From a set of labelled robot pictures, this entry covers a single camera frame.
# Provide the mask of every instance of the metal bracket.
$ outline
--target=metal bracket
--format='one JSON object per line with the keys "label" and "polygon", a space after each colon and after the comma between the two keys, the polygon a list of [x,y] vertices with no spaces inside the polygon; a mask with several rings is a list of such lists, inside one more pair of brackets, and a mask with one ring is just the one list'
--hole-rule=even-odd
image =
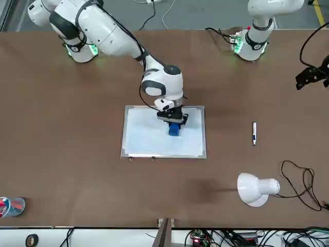
{"label": "metal bracket", "polygon": [[161,221],[160,229],[154,239],[152,247],[171,247],[171,226],[172,219],[159,219]]}

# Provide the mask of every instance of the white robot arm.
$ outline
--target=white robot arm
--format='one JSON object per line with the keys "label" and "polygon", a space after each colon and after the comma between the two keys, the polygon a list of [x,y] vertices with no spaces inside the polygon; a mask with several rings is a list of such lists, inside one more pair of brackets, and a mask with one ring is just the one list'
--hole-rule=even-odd
{"label": "white robot arm", "polygon": [[179,128],[186,123],[188,115],[181,110],[184,97],[181,70],[155,59],[125,27],[103,9],[103,1],[58,0],[57,6],[52,6],[51,14],[48,14],[49,11],[40,14],[35,2],[28,7],[30,18],[37,25],[43,25],[48,16],[53,29],[65,42],[75,61],[90,61],[97,55],[95,45],[111,56],[132,56],[144,66],[140,89],[150,96],[158,96],[154,101],[158,109],[157,118],[168,122],[169,126],[179,125]]}
{"label": "white robot arm", "polygon": [[247,61],[258,59],[264,52],[274,29],[273,17],[300,10],[304,0],[250,0],[248,11],[253,16],[250,30],[244,29],[233,39],[234,52]]}

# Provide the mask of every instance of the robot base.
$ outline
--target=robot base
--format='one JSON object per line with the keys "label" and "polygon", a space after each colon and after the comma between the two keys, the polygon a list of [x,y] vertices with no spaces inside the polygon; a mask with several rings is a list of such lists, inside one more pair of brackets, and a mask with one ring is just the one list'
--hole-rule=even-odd
{"label": "robot base", "polygon": [[235,54],[238,54],[242,59],[246,61],[255,61],[257,60],[264,52],[265,44],[259,50],[253,50],[251,46],[246,42],[246,33],[247,29],[242,30],[241,32],[237,32],[235,38],[231,38],[230,41],[236,43],[236,45],[232,45],[231,48]]}

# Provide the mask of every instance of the table surface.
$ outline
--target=table surface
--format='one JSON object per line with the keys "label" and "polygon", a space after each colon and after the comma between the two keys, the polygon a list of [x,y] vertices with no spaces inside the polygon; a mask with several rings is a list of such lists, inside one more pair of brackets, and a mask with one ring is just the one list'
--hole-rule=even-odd
{"label": "table surface", "polygon": [[[1,196],[25,197],[27,206],[0,225],[147,227],[171,217],[179,227],[326,226],[328,212],[298,199],[252,208],[235,190],[237,176],[248,172],[279,180],[280,193],[293,195],[280,176],[281,161],[291,160],[315,170],[315,193],[329,200],[329,94],[320,82],[295,88],[310,32],[274,31],[254,63],[208,31],[138,32],[154,56],[182,69],[185,105],[206,112],[207,159],[154,161],[120,158],[125,106],[142,104],[135,60],[101,54],[76,64],[54,33],[1,33]],[[328,40],[319,32],[305,61],[320,65]],[[301,191],[302,171],[285,171]]]}

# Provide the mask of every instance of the gray floor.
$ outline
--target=gray floor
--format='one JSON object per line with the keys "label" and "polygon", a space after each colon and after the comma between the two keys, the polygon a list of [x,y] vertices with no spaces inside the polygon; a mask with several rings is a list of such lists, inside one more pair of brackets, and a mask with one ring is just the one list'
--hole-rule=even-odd
{"label": "gray floor", "polygon": [[[145,29],[164,29],[162,16],[173,0],[156,3],[156,15]],[[26,7],[33,0],[19,0],[16,10],[6,26],[7,31],[51,30],[50,26],[40,28],[29,19]],[[152,4],[138,4],[132,0],[105,0],[104,7],[130,30],[137,30],[153,14]],[[248,0],[176,0],[166,17],[170,29],[204,29],[206,27],[230,28],[251,25],[252,18],[247,11]],[[276,17],[278,28],[317,28],[319,21],[313,6],[306,3],[299,12]]]}

